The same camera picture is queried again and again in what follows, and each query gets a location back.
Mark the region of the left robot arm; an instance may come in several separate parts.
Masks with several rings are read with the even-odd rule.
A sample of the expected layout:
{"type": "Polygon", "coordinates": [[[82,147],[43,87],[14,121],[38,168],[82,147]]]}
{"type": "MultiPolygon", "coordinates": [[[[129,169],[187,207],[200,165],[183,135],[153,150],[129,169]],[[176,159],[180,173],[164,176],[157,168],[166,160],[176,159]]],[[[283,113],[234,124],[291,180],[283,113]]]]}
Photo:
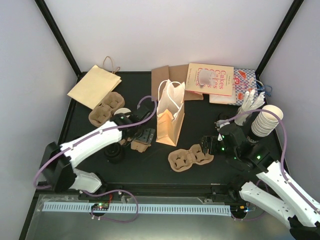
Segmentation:
{"type": "Polygon", "coordinates": [[[88,192],[97,200],[103,199],[107,186],[97,174],[80,170],[78,165],[103,148],[135,136],[140,125],[154,114],[155,111],[146,106],[138,106],[134,111],[115,114],[97,129],[73,141],[48,144],[37,175],[43,174],[56,193],[74,189],[88,192]]]}

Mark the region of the pulp cup carrier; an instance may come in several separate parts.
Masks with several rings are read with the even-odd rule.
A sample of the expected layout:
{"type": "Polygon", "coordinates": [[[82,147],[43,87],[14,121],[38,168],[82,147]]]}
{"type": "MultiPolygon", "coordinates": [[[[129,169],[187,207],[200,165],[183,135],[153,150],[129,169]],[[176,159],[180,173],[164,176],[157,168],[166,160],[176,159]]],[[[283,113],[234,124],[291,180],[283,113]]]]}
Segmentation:
{"type": "Polygon", "coordinates": [[[123,147],[130,146],[132,150],[138,151],[139,153],[145,152],[147,148],[151,146],[150,143],[142,142],[139,140],[130,141],[130,140],[122,139],[118,143],[123,147]]]}
{"type": "Polygon", "coordinates": [[[194,144],[190,149],[178,149],[168,155],[170,167],[175,172],[183,172],[193,165],[205,165],[214,160],[214,155],[204,154],[199,144],[194,144]]]}

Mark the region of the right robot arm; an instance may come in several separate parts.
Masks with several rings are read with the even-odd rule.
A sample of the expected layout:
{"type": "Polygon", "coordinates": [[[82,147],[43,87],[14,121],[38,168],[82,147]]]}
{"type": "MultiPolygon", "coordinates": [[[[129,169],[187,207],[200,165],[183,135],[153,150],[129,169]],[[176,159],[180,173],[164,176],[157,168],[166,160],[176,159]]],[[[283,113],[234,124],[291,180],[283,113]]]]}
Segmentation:
{"type": "Polygon", "coordinates": [[[242,199],[261,208],[283,223],[296,240],[320,238],[319,202],[281,170],[281,162],[275,160],[265,146],[250,143],[239,126],[234,123],[222,126],[218,135],[204,136],[200,146],[205,154],[225,156],[228,164],[256,176],[276,194],[268,193],[245,178],[237,178],[227,189],[230,200],[242,199]]]}

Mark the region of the orange paper bag white handles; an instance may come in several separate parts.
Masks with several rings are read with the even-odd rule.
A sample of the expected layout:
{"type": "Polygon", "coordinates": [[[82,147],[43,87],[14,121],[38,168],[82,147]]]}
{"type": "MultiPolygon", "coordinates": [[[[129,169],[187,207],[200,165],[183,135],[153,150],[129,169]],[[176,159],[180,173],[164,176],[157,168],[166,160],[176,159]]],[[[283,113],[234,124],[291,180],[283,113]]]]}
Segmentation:
{"type": "Polygon", "coordinates": [[[156,142],[175,147],[185,116],[185,83],[163,80],[157,93],[156,142]]]}

